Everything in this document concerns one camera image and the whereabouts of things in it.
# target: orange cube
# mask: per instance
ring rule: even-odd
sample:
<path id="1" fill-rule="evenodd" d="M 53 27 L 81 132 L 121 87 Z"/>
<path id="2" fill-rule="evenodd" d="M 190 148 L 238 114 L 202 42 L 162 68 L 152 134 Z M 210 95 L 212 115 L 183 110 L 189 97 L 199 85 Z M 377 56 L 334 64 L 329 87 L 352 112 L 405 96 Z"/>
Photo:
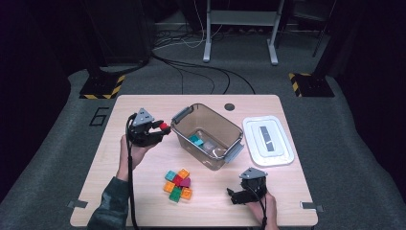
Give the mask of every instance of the orange cube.
<path id="1" fill-rule="evenodd" d="M 182 198 L 191 199 L 192 197 L 192 189 L 184 187 L 182 189 L 182 194 L 180 194 Z"/>
<path id="2" fill-rule="evenodd" d="M 164 191 L 168 193 L 172 193 L 173 188 L 175 187 L 175 183 L 172 183 L 170 181 L 167 181 L 164 187 Z"/>
<path id="3" fill-rule="evenodd" d="M 189 174 L 190 174 L 189 171 L 187 171 L 185 169 L 182 169 L 181 171 L 178 172 L 178 175 L 180 177 L 182 177 L 182 179 L 185 179 L 186 177 L 188 177 Z"/>

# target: gray carpet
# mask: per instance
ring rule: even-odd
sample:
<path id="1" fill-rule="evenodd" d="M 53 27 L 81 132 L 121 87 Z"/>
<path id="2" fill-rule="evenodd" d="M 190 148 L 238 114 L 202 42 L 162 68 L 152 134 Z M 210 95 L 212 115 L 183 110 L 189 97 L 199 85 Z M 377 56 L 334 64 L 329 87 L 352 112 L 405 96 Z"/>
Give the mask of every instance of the gray carpet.
<path id="1" fill-rule="evenodd" d="M 406 206 L 391 177 L 376 163 L 355 131 L 340 87 L 327 77 L 334 98 L 297 98 L 288 73 L 311 73 L 317 39 L 288 33 L 277 50 L 280 64 L 271 66 L 268 35 L 234 35 L 215 41 L 212 60 L 202 62 L 204 46 L 173 45 L 154 53 L 161 58 L 224 68 L 249 81 L 257 94 L 275 94 L 282 106 L 314 202 L 326 208 L 316 229 L 406 229 Z M 110 67 L 108 71 L 125 69 Z M 152 59 L 126 75 L 122 94 L 223 94 L 227 77 L 209 69 L 180 73 Z M 108 116 L 113 100 L 79 99 L 87 72 L 70 76 L 68 103 L 41 148 L 0 205 L 0 229 L 74 229 L 66 204 L 79 197 L 105 128 L 89 126 L 99 107 Z M 252 94 L 240 77 L 230 75 L 226 94 Z"/>

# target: table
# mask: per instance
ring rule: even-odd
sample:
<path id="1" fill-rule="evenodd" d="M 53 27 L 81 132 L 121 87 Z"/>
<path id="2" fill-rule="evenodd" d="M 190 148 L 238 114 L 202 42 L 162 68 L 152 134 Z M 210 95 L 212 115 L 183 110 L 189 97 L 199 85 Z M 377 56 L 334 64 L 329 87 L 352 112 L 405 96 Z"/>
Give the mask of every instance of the table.
<path id="1" fill-rule="evenodd" d="M 218 171 L 211 171 L 180 147 L 172 132 L 162 143 L 147 153 L 134 171 L 136 219 L 142 227 L 231 227 L 259 226 L 244 205 L 234 205 L 226 188 L 241 191 L 238 177 L 249 167 L 265 171 L 267 187 L 278 202 L 279 226 L 313 226 L 318 217 L 313 210 L 304 210 L 300 201 L 312 202 L 303 169 L 293 144 L 281 101 L 274 95 L 125 95 L 120 96 L 113 108 L 101 143 L 96 152 L 79 200 L 87 206 L 75 208 L 71 216 L 73 226 L 85 226 L 99 207 L 102 191 L 115 175 L 119 165 L 119 141 L 124 134 L 127 118 L 143 107 L 155 117 L 170 124 L 171 118 L 183 108 L 201 103 L 213 109 L 234 124 L 242 127 L 246 117 L 273 115 L 280 119 L 295 154 L 288 166 L 262 168 L 256 166 L 249 154 L 245 139 L 244 149 L 234 161 Z M 225 104 L 236 108 L 228 111 Z M 190 200 L 178 203 L 169 200 L 163 188 L 165 175 L 171 171 L 187 169 L 191 174 Z M 127 225 L 131 225 L 128 215 Z"/>
<path id="2" fill-rule="evenodd" d="M 271 38 L 266 39 L 269 57 L 272 65 L 278 65 L 278 57 L 275 50 L 275 37 L 282 16 L 284 0 L 280 0 L 277 11 L 212 11 L 211 0 L 207 0 L 207 35 L 203 61 L 210 61 L 212 51 L 212 24 L 222 25 L 246 25 L 246 26 L 273 26 Z"/>

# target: hand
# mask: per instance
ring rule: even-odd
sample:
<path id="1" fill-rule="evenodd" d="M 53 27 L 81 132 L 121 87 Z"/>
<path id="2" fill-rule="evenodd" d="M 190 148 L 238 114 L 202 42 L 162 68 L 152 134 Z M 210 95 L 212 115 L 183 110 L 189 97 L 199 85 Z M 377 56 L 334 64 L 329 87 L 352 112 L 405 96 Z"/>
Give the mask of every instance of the hand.
<path id="1" fill-rule="evenodd" d="M 262 204 L 265 205 L 266 208 L 266 227 L 265 230 L 276 230 L 279 229 L 277 224 L 277 200 L 271 195 L 269 192 L 266 193 L 265 197 L 262 198 Z M 256 217 L 257 221 L 262 224 L 263 219 L 263 211 L 262 207 L 258 202 L 249 202 L 245 204 L 251 210 L 251 212 Z"/>
<path id="2" fill-rule="evenodd" d="M 120 165 L 119 169 L 117 170 L 116 177 L 123 181 L 128 181 L 128 150 L 126 144 L 125 135 L 122 136 L 122 140 L 120 141 Z M 131 147 L 131 156 L 132 156 L 132 170 L 137 167 L 141 161 L 144 159 L 147 151 L 155 147 L 156 145 L 147 146 L 147 147 Z"/>

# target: sleeve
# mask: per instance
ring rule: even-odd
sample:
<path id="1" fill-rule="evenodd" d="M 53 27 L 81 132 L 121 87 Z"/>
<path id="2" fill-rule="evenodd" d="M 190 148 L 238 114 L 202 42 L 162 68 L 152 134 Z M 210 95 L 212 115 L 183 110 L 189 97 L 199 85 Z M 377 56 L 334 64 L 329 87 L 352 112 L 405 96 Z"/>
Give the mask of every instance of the sleeve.
<path id="1" fill-rule="evenodd" d="M 113 177 L 101 195 L 101 206 L 95 210 L 87 229 L 125 229 L 128 216 L 128 182 Z"/>

